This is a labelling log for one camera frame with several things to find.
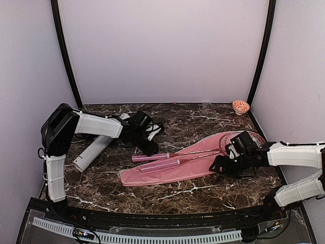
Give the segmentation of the pink racket cover bag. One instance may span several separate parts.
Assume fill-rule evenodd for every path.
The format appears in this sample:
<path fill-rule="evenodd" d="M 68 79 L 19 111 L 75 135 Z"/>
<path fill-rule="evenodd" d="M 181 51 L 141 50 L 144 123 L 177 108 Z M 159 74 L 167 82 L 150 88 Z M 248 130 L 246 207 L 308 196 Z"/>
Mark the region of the pink racket cover bag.
<path fill-rule="evenodd" d="M 217 133 L 208 136 L 200 140 L 199 142 L 187 147 L 186 149 L 178 151 L 178 153 L 191 150 L 191 149 L 205 150 L 205 149 L 216 148 L 218 146 L 219 138 L 225 133 L 227 132 Z M 170 168 L 158 169 L 149 172 L 140 171 L 140 167 L 142 165 L 148 166 L 150 164 L 158 162 L 158 160 L 155 160 L 122 171 L 120 173 L 120 180 L 122 185 L 125 187 L 140 187 L 140 186 L 150 186 L 150 185 L 161 185 L 161 184 L 167 184 L 176 181 L 183 181 L 183 180 L 207 176 L 209 174 L 212 174 L 212 172 L 209 171 L 209 167 L 212 165 L 213 161 L 218 155 L 225 156 L 223 154 L 217 154 L 217 155 L 189 161 L 185 164 L 181 164 Z"/>

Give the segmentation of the black corner post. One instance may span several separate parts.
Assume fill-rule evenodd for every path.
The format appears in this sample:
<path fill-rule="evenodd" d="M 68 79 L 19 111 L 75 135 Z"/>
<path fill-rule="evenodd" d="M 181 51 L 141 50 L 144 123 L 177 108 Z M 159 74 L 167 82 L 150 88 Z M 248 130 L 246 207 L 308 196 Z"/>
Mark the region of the black corner post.
<path fill-rule="evenodd" d="M 62 26 L 60 10 L 59 10 L 59 2 L 57 0 L 51 0 L 50 3 L 51 3 L 52 16 L 54 20 L 54 26 L 56 30 L 62 61 L 64 64 L 64 68 L 66 70 L 66 74 L 68 77 L 71 91 L 73 93 L 74 100 L 76 102 L 77 107 L 80 109 L 83 107 L 83 103 L 77 87 L 77 82 L 74 76 L 73 68 L 68 54 L 66 40 L 63 33 L 63 26 Z"/>
<path fill-rule="evenodd" d="M 254 77 L 252 80 L 252 84 L 250 87 L 250 91 L 247 98 L 247 103 L 249 106 L 252 106 L 253 100 L 257 91 L 257 87 L 262 75 L 268 47 L 269 47 L 269 41 L 271 37 L 272 27 L 273 27 L 273 21 L 274 21 L 274 15 L 275 15 L 275 9 L 276 9 L 276 0 L 269 0 L 268 4 L 268 11 L 267 11 L 267 18 L 266 18 L 266 24 L 261 44 L 261 49 L 259 52 L 256 69 L 254 73 Z"/>

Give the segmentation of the pink badminton racket front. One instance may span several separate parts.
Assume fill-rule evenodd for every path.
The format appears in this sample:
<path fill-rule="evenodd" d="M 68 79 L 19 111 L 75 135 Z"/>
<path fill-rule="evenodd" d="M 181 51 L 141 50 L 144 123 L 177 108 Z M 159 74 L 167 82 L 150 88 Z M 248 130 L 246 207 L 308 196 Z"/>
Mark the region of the pink badminton racket front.
<path fill-rule="evenodd" d="M 244 151 L 244 153 L 248 153 L 250 151 L 252 151 L 254 149 L 246 149 Z M 186 155 L 186 156 L 178 156 L 178 157 L 174 157 L 171 159 L 165 159 L 165 160 L 159 160 L 156 163 L 150 164 L 148 166 L 142 165 L 140 167 L 140 171 L 141 172 L 149 172 L 149 171 L 154 171 L 154 170 L 158 170 L 158 169 L 165 169 L 165 168 L 170 168 L 170 167 L 174 167 L 174 166 L 178 166 L 181 164 L 185 164 L 189 161 L 193 161 L 196 159 L 201 159 L 201 158 L 205 158 L 205 157 L 209 157 L 209 156 L 203 156 L 205 155 L 205 153 L 203 154 L 196 154 L 196 155 Z"/>

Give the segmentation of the right black corner post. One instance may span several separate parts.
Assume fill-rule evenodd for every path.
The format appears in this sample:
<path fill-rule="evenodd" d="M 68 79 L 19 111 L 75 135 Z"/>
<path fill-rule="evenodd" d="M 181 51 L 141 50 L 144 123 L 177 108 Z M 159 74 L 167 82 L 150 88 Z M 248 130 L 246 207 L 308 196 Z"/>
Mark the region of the right black corner post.
<path fill-rule="evenodd" d="M 261 44 L 261 49 L 259 52 L 256 69 L 254 73 L 254 77 L 252 80 L 252 84 L 250 87 L 250 91 L 247 98 L 247 103 L 249 106 L 252 106 L 253 100 L 257 91 L 257 87 L 262 75 L 268 47 L 269 47 L 269 41 L 271 37 L 272 27 L 273 27 L 273 21 L 274 21 L 274 15 L 275 15 L 275 9 L 276 9 L 276 0 L 269 0 L 268 4 L 268 11 L 267 11 L 267 18 L 266 18 L 266 24 Z"/>

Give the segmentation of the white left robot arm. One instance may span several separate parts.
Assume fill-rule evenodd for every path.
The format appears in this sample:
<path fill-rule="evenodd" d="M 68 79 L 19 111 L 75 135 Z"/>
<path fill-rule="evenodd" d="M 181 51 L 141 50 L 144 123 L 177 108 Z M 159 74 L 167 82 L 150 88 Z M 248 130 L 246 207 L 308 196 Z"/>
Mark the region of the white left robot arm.
<path fill-rule="evenodd" d="M 44 161 L 47 196 L 55 203 L 52 214 L 61 222 L 72 217 L 71 209 L 62 201 L 66 199 L 64 166 L 74 139 L 92 141 L 90 147 L 95 154 L 119 139 L 151 156 L 158 152 L 158 144 L 153 138 L 164 129 L 162 123 L 155 122 L 141 110 L 132 116 L 102 116 L 74 109 L 67 103 L 60 104 L 41 127 L 42 147 L 38 149 L 38 157 Z"/>

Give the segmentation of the left black corner post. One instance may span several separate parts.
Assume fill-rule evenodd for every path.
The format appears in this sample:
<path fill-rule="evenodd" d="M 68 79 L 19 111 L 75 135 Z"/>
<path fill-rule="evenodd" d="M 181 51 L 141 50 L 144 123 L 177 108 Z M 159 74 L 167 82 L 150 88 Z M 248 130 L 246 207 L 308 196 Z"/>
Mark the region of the left black corner post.
<path fill-rule="evenodd" d="M 74 100 L 76 102 L 77 107 L 80 109 L 83 107 L 83 103 L 77 87 L 77 82 L 74 76 L 73 68 L 68 54 L 66 40 L 63 33 L 63 26 L 62 26 L 60 10 L 59 10 L 59 2 L 57 0 L 51 0 L 50 3 L 51 3 L 52 16 L 54 20 L 54 26 L 56 30 L 62 61 L 64 64 L 64 68 L 66 70 L 66 74 L 68 77 L 71 91 L 73 93 Z"/>

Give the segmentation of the white shuttlecock tube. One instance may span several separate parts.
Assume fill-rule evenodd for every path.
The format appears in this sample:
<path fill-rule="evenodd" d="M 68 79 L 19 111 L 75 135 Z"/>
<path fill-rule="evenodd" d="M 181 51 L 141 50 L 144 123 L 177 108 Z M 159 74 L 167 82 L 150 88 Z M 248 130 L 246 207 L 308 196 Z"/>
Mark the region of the white shuttlecock tube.
<path fill-rule="evenodd" d="M 98 136 L 78 157 L 73 161 L 77 170 L 83 173 L 89 165 L 105 150 L 113 138 Z"/>

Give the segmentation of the orange patterned small bowl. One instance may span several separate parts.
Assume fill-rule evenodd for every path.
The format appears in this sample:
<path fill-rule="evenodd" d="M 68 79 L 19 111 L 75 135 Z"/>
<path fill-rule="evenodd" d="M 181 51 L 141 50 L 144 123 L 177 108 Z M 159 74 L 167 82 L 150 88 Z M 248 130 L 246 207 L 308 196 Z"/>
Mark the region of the orange patterned small bowl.
<path fill-rule="evenodd" d="M 245 114 L 250 110 L 250 105 L 243 100 L 234 100 L 232 106 L 237 115 Z"/>

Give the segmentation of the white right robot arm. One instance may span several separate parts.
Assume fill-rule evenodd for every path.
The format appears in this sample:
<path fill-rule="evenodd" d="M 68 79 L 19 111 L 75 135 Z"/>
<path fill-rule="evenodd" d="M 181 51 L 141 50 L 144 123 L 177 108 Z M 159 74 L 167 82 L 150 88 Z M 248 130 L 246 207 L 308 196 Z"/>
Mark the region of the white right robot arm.
<path fill-rule="evenodd" d="M 225 155 L 217 155 L 209 170 L 241 179 L 246 169 L 262 167 L 304 168 L 311 175 L 283 185 L 265 200 L 259 216 L 269 221 L 279 207 L 324 196 L 324 141 L 288 143 L 265 141 L 249 131 L 230 132 L 222 136 L 219 147 Z"/>

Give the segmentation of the black front table rail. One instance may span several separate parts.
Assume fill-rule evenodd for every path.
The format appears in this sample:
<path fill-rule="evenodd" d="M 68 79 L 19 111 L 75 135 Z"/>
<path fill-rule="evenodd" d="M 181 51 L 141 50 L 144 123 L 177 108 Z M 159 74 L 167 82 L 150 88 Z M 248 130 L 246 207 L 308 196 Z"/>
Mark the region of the black front table rail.
<path fill-rule="evenodd" d="M 221 226 L 225 228 L 256 227 L 264 221 L 283 222 L 288 214 L 284 208 L 270 209 L 264 206 L 250 207 L 240 210 L 229 210 L 211 213 L 185 215 L 140 215 L 131 213 L 112 213 L 106 211 L 89 210 L 63 204 L 54 207 L 47 201 L 41 201 L 40 206 L 45 216 L 55 220 L 69 221 L 92 229 L 109 229 L 110 227 L 133 227 L 149 229 L 167 228 L 195 228 Z"/>

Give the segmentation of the pink badminton racket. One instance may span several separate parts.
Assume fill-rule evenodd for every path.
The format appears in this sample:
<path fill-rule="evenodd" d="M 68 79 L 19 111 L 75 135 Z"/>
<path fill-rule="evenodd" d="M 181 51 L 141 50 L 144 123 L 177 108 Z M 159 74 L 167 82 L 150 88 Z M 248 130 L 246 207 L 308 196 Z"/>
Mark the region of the pink badminton racket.
<path fill-rule="evenodd" d="M 244 153 L 248 153 L 250 151 L 252 151 L 254 149 L 246 149 L 244 151 Z M 186 155 L 186 156 L 178 156 L 178 157 L 174 157 L 171 159 L 165 159 L 165 160 L 159 160 L 156 163 L 150 164 L 148 166 L 142 165 L 140 167 L 140 171 L 141 172 L 149 172 L 149 171 L 154 171 L 154 170 L 158 170 L 158 169 L 165 169 L 165 168 L 170 168 L 170 167 L 174 167 L 174 166 L 178 166 L 181 164 L 185 164 L 189 161 L 193 161 L 196 159 L 201 159 L 201 158 L 205 158 L 205 157 L 209 157 L 209 156 L 203 156 L 205 155 L 205 153 L 203 154 L 196 154 L 196 155 Z"/>
<path fill-rule="evenodd" d="M 257 133 L 251 131 L 234 131 L 227 132 L 223 134 L 218 141 L 218 146 L 216 148 L 205 149 L 205 150 L 187 150 L 184 152 L 177 153 L 165 153 L 165 154 L 155 154 L 152 156 L 147 155 L 133 155 L 133 162 L 145 162 L 145 161 L 155 161 L 155 160 L 165 160 L 171 159 L 178 156 L 186 156 L 186 155 L 196 155 L 203 154 L 203 156 L 210 156 L 214 154 L 223 154 L 227 155 L 230 153 L 229 147 L 231 145 L 238 145 L 239 149 L 237 152 L 244 152 L 246 149 L 256 149 L 259 146 L 262 146 L 265 143 L 265 140 L 262 136 Z"/>

